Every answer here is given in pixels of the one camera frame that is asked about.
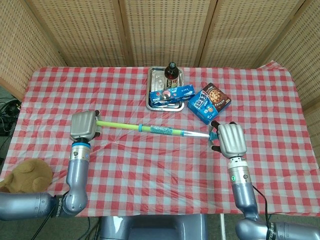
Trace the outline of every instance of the cookie box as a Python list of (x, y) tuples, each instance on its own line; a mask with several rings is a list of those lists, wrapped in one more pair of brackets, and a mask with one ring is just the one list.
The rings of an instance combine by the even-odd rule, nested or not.
[(205, 124), (209, 124), (231, 99), (214, 84), (209, 83), (188, 102), (188, 108)]

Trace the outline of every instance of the brown glass bottle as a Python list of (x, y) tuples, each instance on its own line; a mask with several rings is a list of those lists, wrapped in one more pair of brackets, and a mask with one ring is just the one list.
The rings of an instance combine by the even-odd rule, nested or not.
[(178, 77), (179, 77), (179, 69), (175, 62), (170, 62), (169, 66), (164, 70), (164, 76), (167, 78), (166, 80), (166, 88), (176, 88), (178, 87)]

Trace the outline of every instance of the cookie picture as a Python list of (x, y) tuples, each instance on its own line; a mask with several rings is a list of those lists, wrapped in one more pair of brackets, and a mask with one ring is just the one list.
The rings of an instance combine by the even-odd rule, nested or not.
[(221, 92), (217, 89), (213, 89), (209, 92), (209, 97), (212, 103), (218, 103), (221, 101)]

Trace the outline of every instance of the teddy bear ear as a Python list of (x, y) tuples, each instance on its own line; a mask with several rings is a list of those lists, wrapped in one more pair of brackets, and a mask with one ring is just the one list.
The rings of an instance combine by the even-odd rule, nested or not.
[(20, 163), (15, 170), (20, 173), (29, 173), (35, 169), (35, 166), (35, 162), (32, 159), (29, 159)]

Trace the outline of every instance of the table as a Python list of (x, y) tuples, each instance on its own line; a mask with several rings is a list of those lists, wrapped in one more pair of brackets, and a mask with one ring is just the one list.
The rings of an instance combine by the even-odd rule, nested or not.
[[(188, 68), (184, 83), (198, 92), (213, 82), (232, 99), (216, 120), (245, 133), (253, 184), (270, 213), (320, 216), (320, 171), (290, 73), (276, 62), (258, 69)], [(48, 192), (66, 184), (71, 116), (100, 110), (102, 119), (204, 131), (187, 107), (155, 112), (145, 106), (147, 67), (44, 67), (34, 72), (1, 178), (28, 158), (52, 168)], [(239, 213), (228, 160), (200, 138), (103, 128), (92, 140), (88, 205), (79, 216)], [(259, 211), (264, 200), (256, 195)]]

